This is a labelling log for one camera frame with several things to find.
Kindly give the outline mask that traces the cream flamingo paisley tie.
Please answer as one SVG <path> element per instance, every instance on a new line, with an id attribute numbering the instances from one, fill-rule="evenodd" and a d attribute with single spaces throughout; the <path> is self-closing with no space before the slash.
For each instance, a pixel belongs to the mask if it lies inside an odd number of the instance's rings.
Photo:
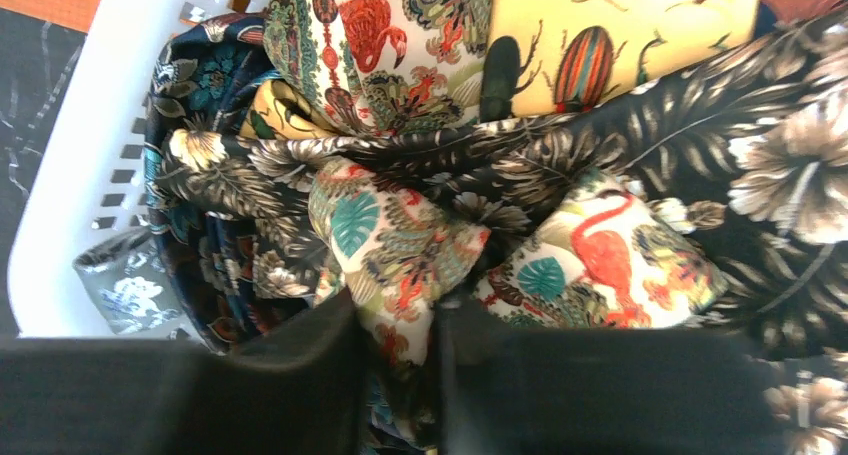
<path id="1" fill-rule="evenodd" d="M 299 276 L 320 303 L 348 291 L 387 365 L 420 368 L 434 305 L 463 283 L 518 326 L 665 328 L 727 289 L 678 222 L 625 174 L 630 142 L 584 112 L 394 136 L 256 138 L 268 179 L 306 193 L 301 229 L 261 230 L 283 257 L 259 261 L 284 288 Z"/>

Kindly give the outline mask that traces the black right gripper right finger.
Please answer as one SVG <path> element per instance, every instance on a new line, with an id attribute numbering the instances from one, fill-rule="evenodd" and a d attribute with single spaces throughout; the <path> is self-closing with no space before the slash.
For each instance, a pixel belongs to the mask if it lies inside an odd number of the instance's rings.
<path id="1" fill-rule="evenodd" d="M 434 323 L 443 454 L 781 454 L 771 376 L 687 329 L 517 328 L 453 296 Z"/>

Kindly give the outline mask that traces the dark blue floral tie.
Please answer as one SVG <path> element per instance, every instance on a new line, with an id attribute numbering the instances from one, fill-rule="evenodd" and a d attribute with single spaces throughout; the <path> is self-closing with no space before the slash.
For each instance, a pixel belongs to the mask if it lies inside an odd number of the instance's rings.
<path id="1" fill-rule="evenodd" d="M 256 14 L 212 18 L 172 38 L 154 66 L 147 99 L 148 223 L 177 299 L 212 352 L 224 354 L 307 310 L 299 276 L 267 281 L 264 242 L 275 223 L 301 229 L 305 192 L 268 179 L 239 129 L 263 82 L 277 77 Z"/>

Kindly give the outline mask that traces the black tropical floral tie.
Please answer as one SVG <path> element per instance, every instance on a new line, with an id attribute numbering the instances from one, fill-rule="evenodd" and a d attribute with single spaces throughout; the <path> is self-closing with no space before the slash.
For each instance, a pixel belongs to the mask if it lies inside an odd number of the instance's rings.
<path id="1" fill-rule="evenodd" d="M 820 355 L 847 365 L 846 28 L 839 10 L 773 31 L 589 119 L 625 133 L 625 174 L 726 280 L 681 324 L 751 335 L 777 369 Z M 364 329 L 375 366 L 364 452 L 433 451 L 431 327 L 424 364 L 406 372 Z"/>

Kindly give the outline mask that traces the grey floral tie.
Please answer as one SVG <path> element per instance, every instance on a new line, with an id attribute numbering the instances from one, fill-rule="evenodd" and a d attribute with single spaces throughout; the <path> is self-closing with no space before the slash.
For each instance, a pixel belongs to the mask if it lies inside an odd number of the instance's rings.
<path id="1" fill-rule="evenodd" d="M 72 267 L 116 335 L 164 330 L 184 319 L 153 235 L 144 227 L 88 249 Z"/>

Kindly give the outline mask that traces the yellow beetle print tie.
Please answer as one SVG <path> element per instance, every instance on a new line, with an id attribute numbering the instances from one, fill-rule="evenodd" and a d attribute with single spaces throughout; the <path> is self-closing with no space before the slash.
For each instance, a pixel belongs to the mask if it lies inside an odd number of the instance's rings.
<path id="1" fill-rule="evenodd" d="M 428 133 L 584 112 L 748 41 L 759 0 L 271 0 L 240 133 Z"/>

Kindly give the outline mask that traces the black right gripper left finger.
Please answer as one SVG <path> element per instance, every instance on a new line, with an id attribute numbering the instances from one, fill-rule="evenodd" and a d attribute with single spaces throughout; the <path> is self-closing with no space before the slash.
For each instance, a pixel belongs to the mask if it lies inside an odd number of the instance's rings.
<path id="1" fill-rule="evenodd" d="M 231 355 L 152 340 L 5 340 L 5 454 L 354 454 L 366 391 L 348 292 Z"/>

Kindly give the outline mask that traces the white plastic laundry basket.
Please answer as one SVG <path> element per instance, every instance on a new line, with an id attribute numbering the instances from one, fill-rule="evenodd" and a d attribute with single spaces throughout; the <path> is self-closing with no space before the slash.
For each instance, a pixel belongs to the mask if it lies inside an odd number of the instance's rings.
<path id="1" fill-rule="evenodd" d="M 145 99 L 161 48 L 234 0 L 100 0 L 21 217 L 7 272 L 25 338 L 105 338 L 73 260 L 145 222 Z M 257 12 L 269 0 L 247 0 Z"/>

